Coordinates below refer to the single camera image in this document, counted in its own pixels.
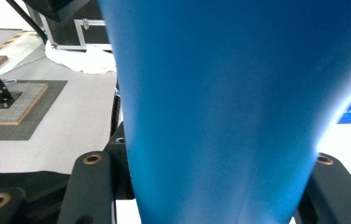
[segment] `blue cylinder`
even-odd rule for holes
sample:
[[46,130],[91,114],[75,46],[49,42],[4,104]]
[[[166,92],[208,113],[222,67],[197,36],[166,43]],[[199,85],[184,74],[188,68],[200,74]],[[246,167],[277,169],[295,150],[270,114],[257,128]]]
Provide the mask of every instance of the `blue cylinder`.
[[288,223],[351,100],[351,1],[100,4],[142,222]]

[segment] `yellow and black striped tape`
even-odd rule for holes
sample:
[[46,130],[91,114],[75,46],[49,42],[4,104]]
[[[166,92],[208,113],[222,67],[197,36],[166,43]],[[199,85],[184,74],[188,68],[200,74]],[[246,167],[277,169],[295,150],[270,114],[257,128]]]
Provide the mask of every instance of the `yellow and black striped tape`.
[[18,39],[19,37],[21,37],[22,35],[25,35],[27,33],[27,31],[22,31],[20,32],[18,35],[13,36],[12,38],[10,38],[7,42],[5,42],[4,44],[2,44],[0,46],[0,50],[5,48],[6,46],[10,45],[13,41],[15,41],[16,39]]

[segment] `hazard tape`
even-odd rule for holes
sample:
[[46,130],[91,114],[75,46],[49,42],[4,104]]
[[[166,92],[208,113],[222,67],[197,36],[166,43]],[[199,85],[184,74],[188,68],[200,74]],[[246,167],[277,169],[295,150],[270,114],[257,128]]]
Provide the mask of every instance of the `hazard tape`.
[[8,45],[10,45],[13,41],[17,40],[19,37],[21,37],[22,35],[26,35],[28,34],[28,31],[22,31],[20,32],[18,35],[13,36],[12,38],[10,38],[7,42],[5,42],[4,44],[2,44],[0,46],[0,50],[7,47]]

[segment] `gray mat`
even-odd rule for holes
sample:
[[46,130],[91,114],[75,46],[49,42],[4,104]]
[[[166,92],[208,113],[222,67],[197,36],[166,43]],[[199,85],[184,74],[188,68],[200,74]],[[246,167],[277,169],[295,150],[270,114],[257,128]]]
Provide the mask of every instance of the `gray mat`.
[[41,99],[36,103],[30,113],[24,118],[24,120],[19,125],[0,125],[0,140],[19,140],[27,141],[33,135],[35,128],[38,126],[39,122],[44,118],[45,114],[48,112],[60,92],[62,92],[67,81],[20,81],[25,83],[46,83],[49,88],[41,97]]

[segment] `blue plastic cup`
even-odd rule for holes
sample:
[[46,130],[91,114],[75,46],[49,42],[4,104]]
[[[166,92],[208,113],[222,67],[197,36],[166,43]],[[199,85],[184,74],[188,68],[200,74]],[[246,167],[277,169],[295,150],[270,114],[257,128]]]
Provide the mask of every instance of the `blue plastic cup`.
[[288,223],[351,94],[351,1],[100,0],[143,223]]

